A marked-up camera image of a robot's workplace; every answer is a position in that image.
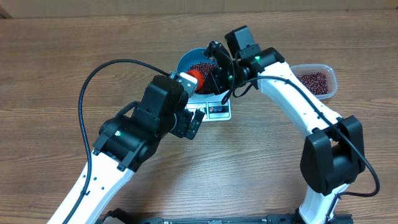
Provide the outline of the red plastic measuring scoop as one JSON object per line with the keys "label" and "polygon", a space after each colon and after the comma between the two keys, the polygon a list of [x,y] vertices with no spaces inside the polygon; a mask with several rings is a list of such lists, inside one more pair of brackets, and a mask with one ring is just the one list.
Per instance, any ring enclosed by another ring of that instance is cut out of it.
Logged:
{"label": "red plastic measuring scoop", "polygon": [[201,90],[203,88],[203,84],[205,81],[201,72],[199,70],[193,69],[193,70],[188,70],[187,74],[197,79],[197,91]]}

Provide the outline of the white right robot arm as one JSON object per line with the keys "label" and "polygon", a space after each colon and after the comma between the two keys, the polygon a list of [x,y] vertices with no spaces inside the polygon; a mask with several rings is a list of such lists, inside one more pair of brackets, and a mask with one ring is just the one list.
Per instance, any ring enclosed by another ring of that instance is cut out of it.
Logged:
{"label": "white right robot arm", "polygon": [[205,84],[227,102],[237,88],[252,84],[279,105],[304,138],[300,171],[308,189],[294,223],[337,223],[334,209],[365,170],[363,127],[318,100],[294,75],[276,49],[262,50],[247,26],[212,41],[203,51],[217,66]]}

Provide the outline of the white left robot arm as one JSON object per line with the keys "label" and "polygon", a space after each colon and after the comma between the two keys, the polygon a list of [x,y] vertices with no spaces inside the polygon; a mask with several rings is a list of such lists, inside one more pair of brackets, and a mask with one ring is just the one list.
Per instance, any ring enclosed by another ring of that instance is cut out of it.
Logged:
{"label": "white left robot arm", "polygon": [[140,102],[133,101],[103,123],[91,160],[49,222],[95,223],[166,134],[192,140],[204,113],[185,107],[197,86],[198,80],[186,73],[156,75]]}

